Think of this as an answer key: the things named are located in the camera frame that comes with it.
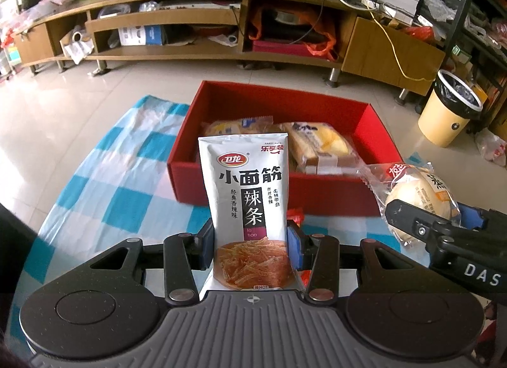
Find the wooden tv cabinet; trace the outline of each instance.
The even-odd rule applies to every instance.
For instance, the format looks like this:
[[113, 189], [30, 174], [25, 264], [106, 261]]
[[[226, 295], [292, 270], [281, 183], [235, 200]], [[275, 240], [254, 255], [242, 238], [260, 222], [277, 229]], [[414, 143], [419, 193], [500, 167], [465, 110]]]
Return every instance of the wooden tv cabinet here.
[[[118, 3], [140, 3], [149, 0], [82, 0], [61, 12], [35, 22], [29, 30], [15, 35], [14, 40], [24, 66], [36, 72], [36, 65], [56, 61], [65, 70], [60, 39], [74, 28], [85, 25], [92, 34], [94, 52], [86, 60], [96, 60], [97, 73], [107, 72], [108, 60], [139, 61], [169, 59], [233, 59], [239, 61], [269, 61], [321, 66], [331, 69], [328, 84], [337, 86], [340, 72], [346, 71], [379, 80], [404, 90], [426, 95], [429, 81], [415, 82], [402, 76], [392, 52], [391, 45], [382, 30], [371, 20], [369, 14], [351, 10], [338, 0], [325, 0], [324, 6], [334, 10], [338, 59], [329, 61], [318, 57], [253, 52], [250, 42], [243, 37], [253, 3], [259, 0], [241, 0], [239, 12], [232, 10], [157, 10], [134, 12], [116, 17], [98, 19], [99, 11]], [[285, 0], [320, 7], [323, 0]], [[225, 47], [209, 40], [181, 47], [131, 46], [109, 48], [107, 39], [111, 30], [120, 27], [158, 24], [223, 24], [238, 25], [238, 46]], [[442, 63], [444, 54], [435, 47], [386, 28], [404, 71], [414, 78], [433, 80]]]

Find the metal cabinet leg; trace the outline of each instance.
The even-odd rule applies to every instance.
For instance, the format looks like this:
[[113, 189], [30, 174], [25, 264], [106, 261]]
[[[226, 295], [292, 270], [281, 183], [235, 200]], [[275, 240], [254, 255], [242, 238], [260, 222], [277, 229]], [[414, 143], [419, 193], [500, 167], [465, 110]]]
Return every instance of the metal cabinet leg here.
[[59, 73], [64, 73], [67, 68], [65, 68], [65, 61], [56, 61], [56, 64], [58, 65]]
[[402, 89], [399, 96], [395, 98], [396, 103], [402, 106], [405, 105], [405, 100], [409, 92], [410, 91], [408, 89]]
[[91, 72], [90, 75], [91, 76], [105, 75], [109, 71], [111, 71], [111, 70], [107, 67], [106, 61], [102, 61], [100, 59], [97, 59], [97, 69], [95, 71]]
[[331, 73], [329, 74], [329, 78], [325, 81], [325, 84], [330, 86], [331, 88], [338, 88], [338, 77], [341, 73], [340, 68], [331, 69]]

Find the white snack bag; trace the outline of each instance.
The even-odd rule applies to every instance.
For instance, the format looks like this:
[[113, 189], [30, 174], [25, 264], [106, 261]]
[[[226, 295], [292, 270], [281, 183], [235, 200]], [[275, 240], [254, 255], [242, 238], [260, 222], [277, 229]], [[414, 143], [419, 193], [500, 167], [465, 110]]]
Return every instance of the white snack bag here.
[[214, 277], [231, 289], [291, 283], [287, 134], [199, 138], [215, 227]]

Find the orange bag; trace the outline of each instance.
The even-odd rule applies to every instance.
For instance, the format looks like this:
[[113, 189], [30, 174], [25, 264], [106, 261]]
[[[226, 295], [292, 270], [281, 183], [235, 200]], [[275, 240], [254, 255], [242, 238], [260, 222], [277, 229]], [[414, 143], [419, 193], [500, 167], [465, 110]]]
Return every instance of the orange bag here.
[[283, 10], [283, 12], [295, 14], [299, 16], [301, 24], [310, 24], [314, 26], [315, 32], [324, 35], [328, 41], [323, 43], [303, 42], [303, 44], [313, 56], [325, 57], [330, 61], [336, 61], [337, 56], [333, 52], [337, 44], [335, 23], [325, 12], [323, 12], [319, 21], [317, 21], [320, 8], [316, 11], [310, 6], [306, 7], [301, 5], [294, 7], [293, 4], [284, 3], [283, 1], [263, 3], [253, 8], [253, 14], [250, 18], [250, 23], [255, 27], [255, 32], [248, 35], [252, 41], [257, 41], [262, 37], [262, 12], [268, 9]]

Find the red cardboard box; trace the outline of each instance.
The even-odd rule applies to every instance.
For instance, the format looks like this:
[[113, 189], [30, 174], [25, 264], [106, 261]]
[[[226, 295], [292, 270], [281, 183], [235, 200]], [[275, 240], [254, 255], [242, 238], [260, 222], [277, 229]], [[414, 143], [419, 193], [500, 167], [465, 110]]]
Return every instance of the red cardboard box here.
[[[172, 148], [167, 167], [179, 202], [207, 205], [197, 138], [203, 123], [272, 115], [275, 123], [326, 122], [352, 138], [367, 164], [401, 162], [372, 106], [350, 99], [289, 89], [203, 81]], [[290, 173], [289, 208], [305, 214], [379, 216], [373, 193], [359, 178]]]

